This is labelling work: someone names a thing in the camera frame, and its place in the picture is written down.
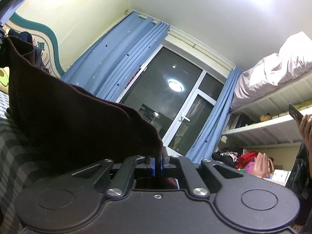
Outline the bystander hand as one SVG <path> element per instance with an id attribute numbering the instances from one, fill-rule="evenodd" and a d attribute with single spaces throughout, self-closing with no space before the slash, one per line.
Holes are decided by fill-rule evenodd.
<path id="1" fill-rule="evenodd" d="M 299 124 L 299 132 L 307 147 L 311 146 L 311 115 L 304 115 Z"/>

